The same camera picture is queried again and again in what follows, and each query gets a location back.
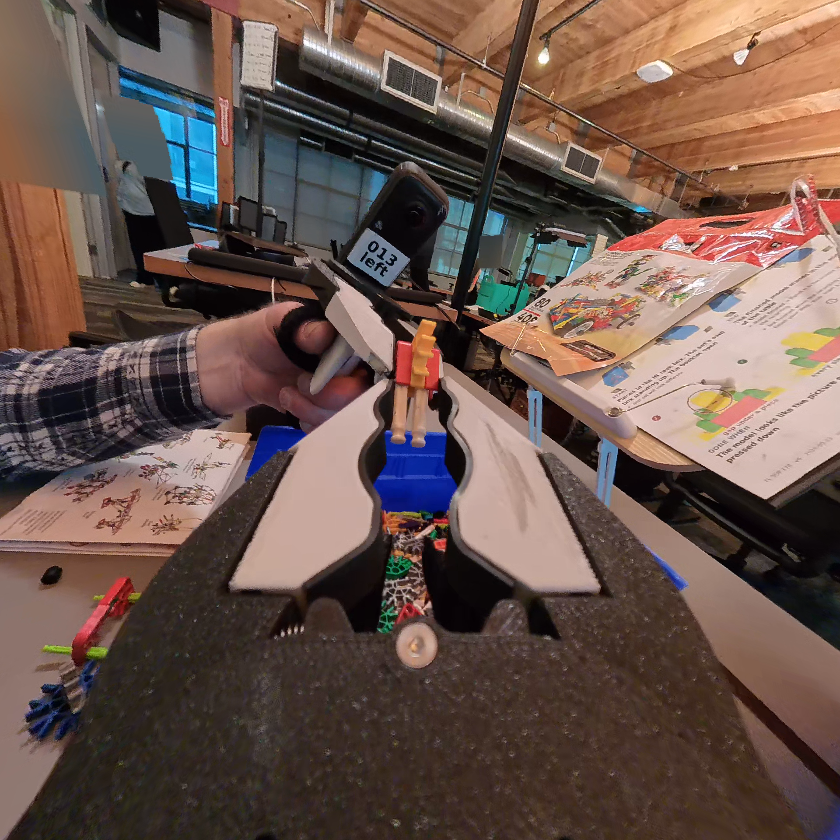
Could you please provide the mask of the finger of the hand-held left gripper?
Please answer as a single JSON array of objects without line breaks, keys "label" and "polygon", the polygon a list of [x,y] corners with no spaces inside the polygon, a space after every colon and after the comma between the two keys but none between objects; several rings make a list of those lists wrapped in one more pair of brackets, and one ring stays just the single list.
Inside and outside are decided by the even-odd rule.
[{"label": "finger of the hand-held left gripper", "polygon": [[378,375],[395,369],[396,340],[375,312],[371,300],[351,286],[336,286],[324,311],[336,339],[321,361],[321,376],[335,376],[352,356],[368,364]]}]

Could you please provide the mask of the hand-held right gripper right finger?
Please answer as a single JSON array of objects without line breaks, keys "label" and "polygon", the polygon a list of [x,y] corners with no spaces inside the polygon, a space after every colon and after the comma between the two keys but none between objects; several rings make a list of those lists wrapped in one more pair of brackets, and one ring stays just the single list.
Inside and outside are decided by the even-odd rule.
[{"label": "hand-held right gripper right finger", "polygon": [[541,450],[452,377],[440,384],[449,503],[446,571],[466,600],[597,595],[602,586]]}]

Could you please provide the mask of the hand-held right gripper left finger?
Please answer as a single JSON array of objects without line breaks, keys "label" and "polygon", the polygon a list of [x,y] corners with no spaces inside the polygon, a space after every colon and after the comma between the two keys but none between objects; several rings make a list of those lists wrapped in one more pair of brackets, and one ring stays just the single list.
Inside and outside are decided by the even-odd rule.
[{"label": "hand-held right gripper left finger", "polygon": [[373,385],[290,451],[231,592],[303,595],[381,532],[362,457],[384,429],[378,405],[391,387]]}]

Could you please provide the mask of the red yellow toy construction piece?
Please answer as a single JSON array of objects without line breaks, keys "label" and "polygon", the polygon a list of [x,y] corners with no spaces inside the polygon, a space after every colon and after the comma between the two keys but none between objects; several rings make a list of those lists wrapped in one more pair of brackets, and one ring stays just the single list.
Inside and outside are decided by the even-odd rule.
[{"label": "red yellow toy construction piece", "polygon": [[414,448],[426,445],[429,400],[438,389],[442,363],[434,331],[435,322],[424,319],[410,342],[396,343],[391,423],[394,445],[404,445],[407,437]]}]

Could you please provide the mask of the person's left forearm plaid sleeve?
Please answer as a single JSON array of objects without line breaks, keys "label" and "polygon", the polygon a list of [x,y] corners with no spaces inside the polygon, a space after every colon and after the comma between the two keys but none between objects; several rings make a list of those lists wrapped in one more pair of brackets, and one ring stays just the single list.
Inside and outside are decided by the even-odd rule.
[{"label": "person's left forearm plaid sleeve", "polygon": [[203,401],[200,329],[89,349],[1,353],[1,479],[92,464],[215,427]]}]

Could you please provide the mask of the person's left hand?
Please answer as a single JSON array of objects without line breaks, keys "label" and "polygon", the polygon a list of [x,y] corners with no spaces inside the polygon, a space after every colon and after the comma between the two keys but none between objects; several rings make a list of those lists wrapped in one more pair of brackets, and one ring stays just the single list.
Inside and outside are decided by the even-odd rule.
[{"label": "person's left hand", "polygon": [[308,433],[371,387],[372,375],[359,366],[333,377],[319,394],[310,393],[311,375],[288,358],[276,335],[300,307],[296,302],[276,303],[200,329],[196,365],[208,410],[226,417],[266,405],[293,415]]}]

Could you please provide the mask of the blue plastic bin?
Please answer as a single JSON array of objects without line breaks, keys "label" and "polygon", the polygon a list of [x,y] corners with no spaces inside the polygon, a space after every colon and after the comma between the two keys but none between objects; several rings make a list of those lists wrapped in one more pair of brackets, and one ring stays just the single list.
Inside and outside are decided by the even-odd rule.
[{"label": "blue plastic bin", "polygon": [[384,511],[447,510],[455,500],[456,548],[469,557],[479,559],[479,566],[499,573],[503,580],[530,595],[593,594],[600,585],[579,543],[569,515],[560,502],[550,499],[538,502],[524,533],[516,535],[506,521],[500,531],[489,531],[490,525],[478,524],[478,502],[490,501],[492,491],[501,492],[503,478],[510,471],[491,465],[479,466],[478,455],[523,454],[524,446],[513,443],[503,447],[499,441],[482,438],[469,445],[467,471],[463,479],[454,479],[445,463],[448,439],[446,433],[427,434],[425,448],[395,444],[386,434],[386,462],[374,482]]}]

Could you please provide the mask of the pile of colourful toy pieces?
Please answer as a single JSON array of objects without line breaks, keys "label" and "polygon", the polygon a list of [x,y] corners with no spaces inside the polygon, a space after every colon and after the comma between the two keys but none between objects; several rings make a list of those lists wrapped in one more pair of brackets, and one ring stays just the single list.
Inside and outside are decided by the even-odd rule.
[{"label": "pile of colourful toy pieces", "polygon": [[397,625],[432,615],[424,551],[445,551],[449,519],[445,511],[384,511],[382,528],[391,539],[391,552],[385,565],[376,631],[389,634]]}]

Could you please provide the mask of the black metal pole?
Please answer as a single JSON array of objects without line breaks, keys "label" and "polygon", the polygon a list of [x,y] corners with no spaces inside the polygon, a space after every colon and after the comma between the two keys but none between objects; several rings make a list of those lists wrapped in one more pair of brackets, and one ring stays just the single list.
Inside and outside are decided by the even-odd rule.
[{"label": "black metal pole", "polygon": [[539,1],[521,2],[510,56],[500,89],[497,112],[490,132],[479,191],[474,201],[470,226],[451,298],[451,307],[456,312],[456,323],[460,323],[462,319],[469,287],[476,273],[476,259],[480,246],[480,238],[487,220],[490,199],[497,179],[498,168],[508,135],[511,114],[518,95],[522,71],[529,51],[530,38],[538,9]]}]

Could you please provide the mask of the white air vent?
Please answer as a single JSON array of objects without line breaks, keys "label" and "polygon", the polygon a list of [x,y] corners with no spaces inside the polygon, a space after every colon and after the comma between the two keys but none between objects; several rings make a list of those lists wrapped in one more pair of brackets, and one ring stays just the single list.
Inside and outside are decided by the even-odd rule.
[{"label": "white air vent", "polygon": [[584,183],[596,184],[602,169],[603,158],[573,142],[566,141],[561,145],[561,171]]},{"label": "white air vent", "polygon": [[418,109],[436,114],[443,78],[397,55],[382,54],[380,91]]}]

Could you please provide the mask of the paper sheet on table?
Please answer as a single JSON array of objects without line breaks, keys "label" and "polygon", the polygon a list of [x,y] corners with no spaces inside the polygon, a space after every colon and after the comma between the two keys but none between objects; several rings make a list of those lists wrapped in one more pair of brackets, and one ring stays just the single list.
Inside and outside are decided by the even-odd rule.
[{"label": "paper sheet on table", "polygon": [[1,549],[165,557],[225,498],[249,441],[196,430],[70,469],[2,516]]}]

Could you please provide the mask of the red toy connector piece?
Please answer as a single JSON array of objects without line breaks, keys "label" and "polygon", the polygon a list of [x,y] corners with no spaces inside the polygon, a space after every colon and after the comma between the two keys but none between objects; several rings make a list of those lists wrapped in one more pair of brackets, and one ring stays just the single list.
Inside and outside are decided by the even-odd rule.
[{"label": "red toy connector piece", "polygon": [[[132,600],[134,595],[135,590],[130,577],[119,577],[106,594],[97,601],[88,619],[77,631],[71,643],[74,650],[84,651],[91,646],[96,646],[103,627],[108,621],[121,618],[126,613],[134,603]],[[87,663],[87,660],[82,660],[78,654],[71,660],[75,666],[83,666]]]}]

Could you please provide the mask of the white instruction sheet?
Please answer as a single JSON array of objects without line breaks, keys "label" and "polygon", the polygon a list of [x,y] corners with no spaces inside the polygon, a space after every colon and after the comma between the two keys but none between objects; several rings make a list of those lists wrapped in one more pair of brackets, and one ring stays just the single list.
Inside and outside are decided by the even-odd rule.
[{"label": "white instruction sheet", "polygon": [[572,380],[769,501],[838,458],[838,307],[838,234],[820,234],[662,340]]}]

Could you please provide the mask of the silver ventilation duct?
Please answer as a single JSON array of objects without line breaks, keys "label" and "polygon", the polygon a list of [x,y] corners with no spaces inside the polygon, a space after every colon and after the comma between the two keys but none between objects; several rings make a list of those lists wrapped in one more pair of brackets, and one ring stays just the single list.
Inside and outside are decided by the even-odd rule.
[{"label": "silver ventilation duct", "polygon": [[[432,114],[380,91],[382,58],[374,59],[339,39],[327,36],[312,26],[302,30],[299,47],[301,70],[351,92],[404,112],[436,129],[458,136],[478,146],[487,147],[494,118],[441,91],[437,113]],[[509,125],[503,155],[556,182],[602,196],[629,209],[641,209],[665,218],[688,218],[675,200],[639,185],[602,166],[596,184],[584,183],[560,168],[562,143],[549,142],[535,132],[516,124]]]}]

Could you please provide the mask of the wooden post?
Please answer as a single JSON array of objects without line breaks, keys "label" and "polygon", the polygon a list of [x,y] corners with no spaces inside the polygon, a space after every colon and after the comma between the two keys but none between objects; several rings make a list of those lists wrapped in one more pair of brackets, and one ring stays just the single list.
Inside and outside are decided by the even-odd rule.
[{"label": "wooden post", "polygon": [[85,332],[62,191],[1,182],[1,350],[51,350]]}]

